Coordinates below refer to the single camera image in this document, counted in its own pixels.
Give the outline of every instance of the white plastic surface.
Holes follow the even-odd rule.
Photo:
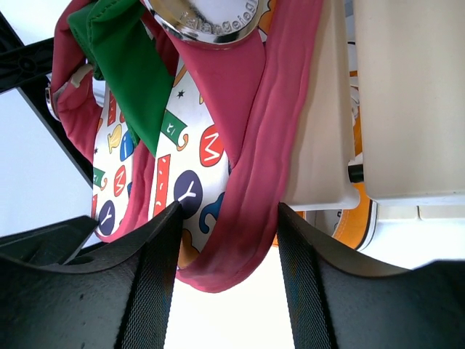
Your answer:
[[[344,3],[326,0],[283,201],[300,211],[356,207],[347,174],[354,157]]]
[[[422,220],[465,222],[465,206],[420,206],[419,213]]]
[[[354,5],[367,194],[465,204],[465,1]]]
[[[382,206],[378,205],[377,222],[414,222],[419,220],[417,206]]]

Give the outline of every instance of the pink strap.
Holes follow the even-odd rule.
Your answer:
[[[199,257],[177,273],[181,281],[196,289],[221,292],[239,284],[258,267],[272,245],[296,125],[307,96],[322,3],[278,1],[266,43],[263,77],[252,96],[248,94],[254,88],[248,85],[255,85],[256,72],[261,73],[263,66],[258,48],[262,43],[255,39],[258,34],[241,45],[242,51],[239,47],[222,51],[221,57],[218,52],[202,52],[173,40],[201,89],[227,152],[240,149],[238,142],[246,125],[214,231]],[[234,74],[220,73],[228,70]],[[244,99],[247,108],[236,108],[235,115],[229,113],[227,93],[235,95],[234,103]],[[248,116],[247,103],[253,97]],[[227,141],[235,144],[228,143],[231,148],[227,148]]]
[[[52,95],[62,89],[85,63],[84,53],[70,31],[67,18],[88,3],[90,0],[72,0],[58,20],[54,36]],[[142,21],[151,29],[156,40],[156,49],[174,75],[179,57],[176,49],[148,11],[142,16]],[[57,116],[70,141],[92,162],[95,136],[102,114],[102,108],[96,103],[92,90],[92,72],[85,75],[78,88],[68,84],[60,93],[54,105]],[[113,235],[100,237],[103,241],[110,242],[120,238],[147,222],[155,159],[141,142],[134,151],[133,160],[132,191],[126,214]]]
[[[234,168],[264,69],[260,34],[254,31],[243,44],[226,50],[201,49],[169,37],[205,100]]]

